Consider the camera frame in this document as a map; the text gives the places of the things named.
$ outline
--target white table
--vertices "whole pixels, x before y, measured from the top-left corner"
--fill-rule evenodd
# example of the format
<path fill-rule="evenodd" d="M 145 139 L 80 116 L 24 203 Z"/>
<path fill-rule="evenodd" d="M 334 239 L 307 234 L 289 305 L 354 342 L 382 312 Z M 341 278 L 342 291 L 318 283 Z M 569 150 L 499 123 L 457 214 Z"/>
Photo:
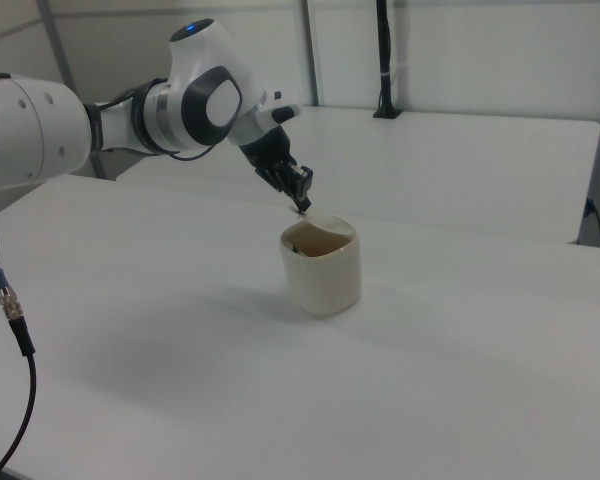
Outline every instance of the white table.
<path fill-rule="evenodd" d="M 64 177 L 0 214 L 33 479 L 600 479 L 600 249 L 346 216 L 363 292 L 290 301 L 283 207 Z M 0 456 L 26 362 L 0 315 Z"/>
<path fill-rule="evenodd" d="M 569 243 L 582 222 L 594 122 L 311 108 L 285 123 L 310 198 L 337 213 Z M 146 158 L 119 181 L 280 204 L 228 141 L 193 163 Z"/>

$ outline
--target brown liquid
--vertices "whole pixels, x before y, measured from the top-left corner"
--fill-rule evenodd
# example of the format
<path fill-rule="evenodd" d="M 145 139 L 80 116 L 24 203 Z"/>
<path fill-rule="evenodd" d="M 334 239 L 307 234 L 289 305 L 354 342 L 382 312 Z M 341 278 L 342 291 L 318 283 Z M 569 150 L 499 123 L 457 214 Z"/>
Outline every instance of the brown liquid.
<path fill-rule="evenodd" d="M 290 232 L 286 241 L 307 257 L 321 257 L 344 247 L 351 242 L 351 239 L 305 223 Z"/>

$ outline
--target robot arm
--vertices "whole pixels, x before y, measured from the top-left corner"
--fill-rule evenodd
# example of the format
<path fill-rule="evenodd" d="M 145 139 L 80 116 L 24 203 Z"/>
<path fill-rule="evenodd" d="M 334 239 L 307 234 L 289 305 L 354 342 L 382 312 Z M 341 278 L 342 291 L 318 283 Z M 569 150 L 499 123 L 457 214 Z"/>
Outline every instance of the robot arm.
<path fill-rule="evenodd" d="M 44 181 L 80 167 L 90 152 L 125 148 L 188 160 L 224 138 L 256 173 L 309 208 L 312 171 L 297 167 L 281 123 L 300 107 L 265 91 L 213 20 L 170 39 L 171 72 L 106 104 L 83 105 L 65 85 L 0 76 L 0 188 Z"/>

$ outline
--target black pole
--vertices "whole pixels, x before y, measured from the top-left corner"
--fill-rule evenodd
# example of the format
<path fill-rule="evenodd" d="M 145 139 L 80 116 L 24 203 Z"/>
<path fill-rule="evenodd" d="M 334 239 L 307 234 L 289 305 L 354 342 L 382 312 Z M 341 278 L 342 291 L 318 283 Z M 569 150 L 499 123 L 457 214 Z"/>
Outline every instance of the black pole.
<path fill-rule="evenodd" d="M 391 33 L 387 17 L 387 0 L 376 0 L 378 12 L 378 48 L 380 50 L 380 105 L 375 118 L 396 118 L 401 110 L 391 103 Z"/>

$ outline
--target cup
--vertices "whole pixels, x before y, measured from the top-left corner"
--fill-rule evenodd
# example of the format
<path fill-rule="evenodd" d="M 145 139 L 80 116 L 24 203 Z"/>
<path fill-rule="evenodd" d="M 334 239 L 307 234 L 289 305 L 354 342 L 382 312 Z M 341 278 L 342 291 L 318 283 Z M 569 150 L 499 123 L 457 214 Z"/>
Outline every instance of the cup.
<path fill-rule="evenodd" d="M 280 236 L 282 263 L 294 303 L 317 316 L 338 313 L 360 297 L 360 239 L 355 229 L 346 234 L 323 230 L 307 221 Z"/>

